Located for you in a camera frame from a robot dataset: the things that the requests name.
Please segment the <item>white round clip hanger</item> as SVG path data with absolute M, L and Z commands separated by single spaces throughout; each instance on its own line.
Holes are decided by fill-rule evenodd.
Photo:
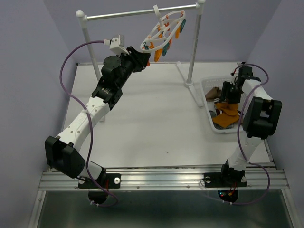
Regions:
M 174 38 L 179 38 L 186 23 L 186 13 L 183 10 L 172 11 L 162 17 L 157 5 L 154 5 L 153 10 L 158 23 L 141 43 L 140 49 L 154 57 L 156 50 L 163 49 L 168 42 L 171 44 Z

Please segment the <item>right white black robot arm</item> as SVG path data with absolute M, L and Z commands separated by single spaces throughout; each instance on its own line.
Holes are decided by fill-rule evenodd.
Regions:
M 239 65 L 235 82 L 223 83 L 222 101 L 235 104 L 242 94 L 246 99 L 237 125 L 238 146 L 219 173 L 222 185 L 246 186 L 245 169 L 249 160 L 262 141 L 275 133 L 281 113 L 282 102 L 267 94 L 264 83 L 254 76 L 253 67 L 253 64 Z

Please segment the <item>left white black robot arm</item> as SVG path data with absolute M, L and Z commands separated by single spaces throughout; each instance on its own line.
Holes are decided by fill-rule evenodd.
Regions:
M 79 153 L 87 136 L 96 124 L 106 116 L 122 96 L 122 87 L 134 72 L 144 70 L 150 54 L 128 47 L 121 55 L 109 56 L 103 62 L 96 89 L 85 109 L 56 137 L 45 141 L 47 163 L 70 178 L 87 177 L 95 187 L 105 184 L 104 168 L 84 159 Z

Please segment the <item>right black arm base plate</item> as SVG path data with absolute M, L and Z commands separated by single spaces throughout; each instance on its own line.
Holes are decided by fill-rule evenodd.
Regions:
M 219 172 L 204 173 L 204 185 L 206 188 L 230 188 L 246 187 L 246 182 L 241 182 L 231 177 L 226 177 Z

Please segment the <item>mustard brown striped sock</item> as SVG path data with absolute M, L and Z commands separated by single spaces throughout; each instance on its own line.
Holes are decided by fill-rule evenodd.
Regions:
M 214 100 L 214 108 L 216 115 L 227 114 L 228 116 L 240 115 L 238 104 L 229 104 L 228 102 L 221 102 L 219 99 Z

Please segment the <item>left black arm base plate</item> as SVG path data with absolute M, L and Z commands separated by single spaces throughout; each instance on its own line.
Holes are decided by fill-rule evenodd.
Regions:
M 98 189 L 90 178 L 82 177 L 82 180 L 78 181 L 79 189 Z M 121 183 L 120 173 L 102 173 L 95 180 L 104 189 L 119 189 Z

